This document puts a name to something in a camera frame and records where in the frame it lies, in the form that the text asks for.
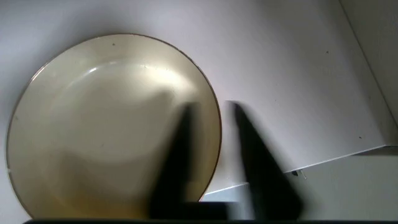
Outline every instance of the white wall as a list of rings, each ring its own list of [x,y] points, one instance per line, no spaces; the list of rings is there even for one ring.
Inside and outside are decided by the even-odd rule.
[[[251,205],[248,184],[238,185],[230,189],[207,193],[202,202],[227,202],[230,220],[252,220],[254,213]]]
[[[352,28],[398,120],[398,1],[342,0]]]

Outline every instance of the white surface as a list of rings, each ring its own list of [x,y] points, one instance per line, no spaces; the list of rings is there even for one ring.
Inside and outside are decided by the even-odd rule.
[[[309,204],[303,219],[398,220],[397,170],[397,156],[349,156],[289,179]]]
[[[221,144],[217,102],[201,71],[139,35],[74,46],[40,70],[12,117],[14,189],[35,218],[145,218],[143,200],[188,102],[197,106],[186,196],[197,201]]]
[[[225,100],[251,107],[284,170],[396,138],[338,1],[9,1],[1,3],[0,21],[3,150],[12,109],[31,76],[67,47],[116,32],[170,42],[208,77],[223,119],[209,191],[242,181]],[[0,178],[8,192],[1,194],[1,218],[26,219],[5,169]]]
[[[398,120],[398,1],[341,2],[374,76]]]

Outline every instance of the cream plate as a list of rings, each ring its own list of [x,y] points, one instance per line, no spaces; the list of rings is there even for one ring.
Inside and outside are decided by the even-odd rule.
[[[35,218],[145,217],[186,102],[198,102],[188,200],[199,200],[221,145],[217,100],[200,69],[165,42],[108,35],[41,68],[9,128],[14,190]]]

